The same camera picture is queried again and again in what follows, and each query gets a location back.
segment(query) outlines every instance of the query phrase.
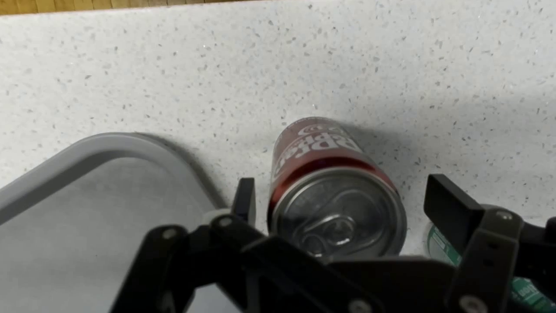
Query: green part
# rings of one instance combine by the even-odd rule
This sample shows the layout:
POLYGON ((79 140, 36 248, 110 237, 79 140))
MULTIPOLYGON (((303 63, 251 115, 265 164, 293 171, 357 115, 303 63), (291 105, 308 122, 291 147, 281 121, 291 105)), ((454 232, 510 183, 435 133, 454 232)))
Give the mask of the green part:
MULTIPOLYGON (((428 253, 433 260, 459 267, 463 258, 453 248, 453 244, 440 234, 439 228, 432 228, 428 235, 428 253)), ((548 300, 539 289, 529 281, 517 277, 512 284, 512 298, 539 313, 556 313, 556 305, 548 300)))

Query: metal tray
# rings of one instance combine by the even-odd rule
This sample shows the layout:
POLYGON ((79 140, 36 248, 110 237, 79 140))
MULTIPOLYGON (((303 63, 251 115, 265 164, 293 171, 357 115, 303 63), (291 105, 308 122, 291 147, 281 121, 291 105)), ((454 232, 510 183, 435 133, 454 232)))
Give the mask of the metal tray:
MULTIPOLYGON (((215 209, 216 197, 166 143, 84 140, 0 192, 0 312, 110 312, 148 230, 195 230, 215 209)), ((237 310, 209 288, 192 312, 237 310)))

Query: white countertop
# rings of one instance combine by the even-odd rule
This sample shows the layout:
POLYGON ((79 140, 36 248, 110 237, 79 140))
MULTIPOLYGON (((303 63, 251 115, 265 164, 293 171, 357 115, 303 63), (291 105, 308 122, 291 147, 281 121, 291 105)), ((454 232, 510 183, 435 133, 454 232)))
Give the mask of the white countertop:
POLYGON ((100 133, 185 147, 227 202, 286 126, 333 117, 399 185, 423 253, 426 178, 555 216, 555 2, 246 2, 0 20, 0 185, 100 133))

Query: red soda can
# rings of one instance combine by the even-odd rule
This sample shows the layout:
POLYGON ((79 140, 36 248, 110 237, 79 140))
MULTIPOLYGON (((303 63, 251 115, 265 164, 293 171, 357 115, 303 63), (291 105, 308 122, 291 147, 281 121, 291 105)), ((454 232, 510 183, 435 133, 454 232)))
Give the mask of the red soda can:
POLYGON ((324 263, 399 255, 407 232, 392 180, 329 119, 279 138, 268 227, 324 263))

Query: can lid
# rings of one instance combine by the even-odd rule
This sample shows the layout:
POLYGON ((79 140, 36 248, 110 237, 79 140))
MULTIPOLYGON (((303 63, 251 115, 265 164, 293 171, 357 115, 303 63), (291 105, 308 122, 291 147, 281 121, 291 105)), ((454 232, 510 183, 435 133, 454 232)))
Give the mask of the can lid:
POLYGON ((367 171, 334 168, 289 188, 272 232, 331 263, 399 255, 407 223, 392 187, 367 171))

